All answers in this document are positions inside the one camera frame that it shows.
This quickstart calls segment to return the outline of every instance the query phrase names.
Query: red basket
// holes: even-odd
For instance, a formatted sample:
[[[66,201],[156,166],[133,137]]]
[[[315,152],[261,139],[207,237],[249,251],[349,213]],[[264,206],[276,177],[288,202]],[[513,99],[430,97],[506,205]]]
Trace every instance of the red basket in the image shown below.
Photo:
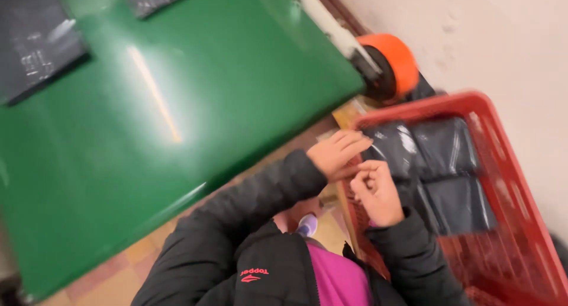
[[[486,95],[465,92],[388,107],[359,117],[352,128],[454,116],[464,118],[469,127],[484,170],[479,181],[498,221],[496,229],[485,233],[438,238],[454,274],[479,305],[568,305],[566,274]],[[352,199],[349,182],[344,180],[343,188],[346,197]],[[379,253],[363,236],[369,224],[365,210],[351,200],[348,209],[356,252],[388,278]]]

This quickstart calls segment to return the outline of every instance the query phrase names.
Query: green table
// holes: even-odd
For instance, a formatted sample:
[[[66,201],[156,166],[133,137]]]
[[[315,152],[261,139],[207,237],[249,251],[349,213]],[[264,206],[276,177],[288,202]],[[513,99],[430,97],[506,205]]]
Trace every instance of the green table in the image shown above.
[[[293,0],[63,0],[92,59],[0,109],[0,204],[43,299],[363,87]]]

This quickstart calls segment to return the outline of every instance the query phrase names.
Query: shoe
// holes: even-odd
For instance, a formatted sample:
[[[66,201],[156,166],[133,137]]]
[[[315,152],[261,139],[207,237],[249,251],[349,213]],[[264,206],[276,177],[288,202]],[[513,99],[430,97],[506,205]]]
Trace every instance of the shoe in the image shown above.
[[[313,214],[308,214],[302,217],[295,232],[303,237],[311,237],[316,233],[316,229],[317,217]]]

